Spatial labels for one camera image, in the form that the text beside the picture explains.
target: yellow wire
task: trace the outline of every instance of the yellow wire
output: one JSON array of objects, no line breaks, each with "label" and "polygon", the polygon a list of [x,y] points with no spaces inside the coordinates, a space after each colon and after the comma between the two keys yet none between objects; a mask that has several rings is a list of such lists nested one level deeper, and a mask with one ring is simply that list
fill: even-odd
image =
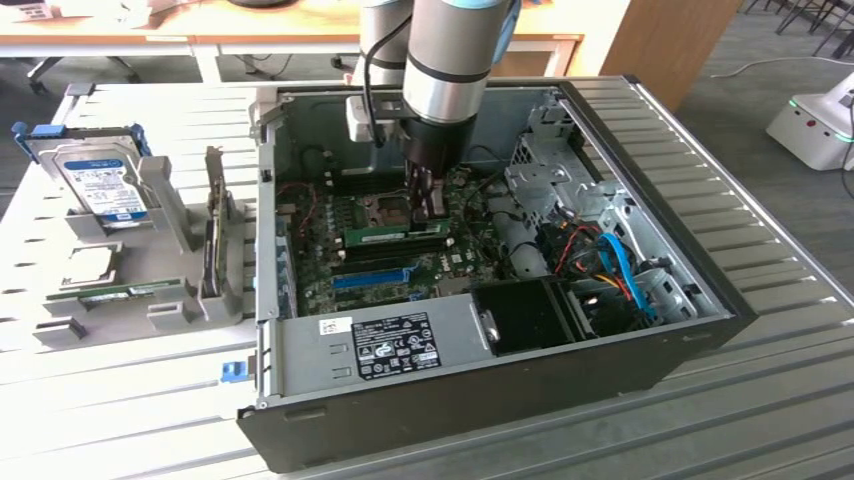
[{"label": "yellow wire", "polygon": [[610,285],[612,285],[614,287],[616,287],[616,289],[619,290],[619,285],[616,284],[616,282],[614,280],[611,280],[608,277],[606,277],[604,275],[594,275],[595,278],[598,278],[599,280],[602,280],[603,282],[608,283]]}]

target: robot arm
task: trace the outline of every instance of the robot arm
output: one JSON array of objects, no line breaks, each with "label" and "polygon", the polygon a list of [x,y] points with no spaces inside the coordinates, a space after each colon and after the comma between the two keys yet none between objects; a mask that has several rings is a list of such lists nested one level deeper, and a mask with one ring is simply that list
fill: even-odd
[{"label": "robot arm", "polygon": [[[377,78],[379,84],[393,85],[400,74],[397,67],[404,65],[405,114],[389,116],[391,121],[383,118],[376,106],[368,105],[375,103],[369,102],[368,92],[364,108],[368,120],[371,115],[385,120],[385,131],[393,122],[399,123],[400,128],[391,130],[400,134],[412,220],[417,223],[447,214],[441,195],[444,176],[460,162],[468,146],[489,70],[507,47],[520,0],[367,2],[361,9],[363,52],[405,21],[408,8],[412,8],[411,25],[376,50],[368,67],[371,84]],[[364,56],[359,63],[363,69]],[[359,66],[353,78],[361,78]],[[371,136],[381,135],[379,128],[368,130]]]}]

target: metal table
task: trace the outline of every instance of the metal table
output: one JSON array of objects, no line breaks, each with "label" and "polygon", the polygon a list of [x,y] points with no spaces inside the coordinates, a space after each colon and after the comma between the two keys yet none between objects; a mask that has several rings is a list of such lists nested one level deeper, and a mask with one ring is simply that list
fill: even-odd
[{"label": "metal table", "polygon": [[[283,478],[770,480],[854,470],[850,295],[646,89],[616,77],[574,84],[762,317],[648,391]],[[127,112],[148,120],[152,147],[176,149],[187,203],[204,175],[187,152],[219,143],[232,191],[251,199],[245,107],[256,85],[287,84],[98,86],[62,103],[57,120],[106,125]],[[0,267],[5,290],[24,288],[14,285],[25,285],[25,269],[62,239],[53,230],[32,232],[45,221],[33,218],[58,208],[44,199],[49,189],[30,168],[0,227],[2,251],[14,252]],[[21,295],[0,295],[0,308]],[[235,327],[167,337],[139,326],[104,329],[88,348],[41,353],[22,340],[30,319],[0,323],[0,348],[10,350],[0,356],[4,476],[275,478],[229,418],[251,386],[216,380],[221,363],[252,350],[249,318],[247,311]],[[108,343],[123,336],[136,340]]]}]

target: motherboard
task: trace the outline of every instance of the motherboard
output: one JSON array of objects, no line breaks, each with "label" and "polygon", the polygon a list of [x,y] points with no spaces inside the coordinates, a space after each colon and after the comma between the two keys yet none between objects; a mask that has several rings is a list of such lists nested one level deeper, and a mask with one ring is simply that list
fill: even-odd
[{"label": "motherboard", "polygon": [[409,224],[403,176],[279,186],[277,214],[292,245],[299,316],[456,295],[507,276],[484,208],[483,174],[448,176],[448,216]]}]

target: blue pcie slot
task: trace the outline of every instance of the blue pcie slot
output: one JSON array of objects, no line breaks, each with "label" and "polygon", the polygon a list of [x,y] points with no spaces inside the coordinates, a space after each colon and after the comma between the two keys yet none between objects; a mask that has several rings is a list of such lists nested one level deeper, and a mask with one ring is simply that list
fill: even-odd
[{"label": "blue pcie slot", "polygon": [[384,272],[369,272],[336,277],[332,279],[332,288],[337,290],[341,288],[372,287],[373,285],[385,285],[389,283],[409,283],[409,275],[416,268],[417,265]]}]

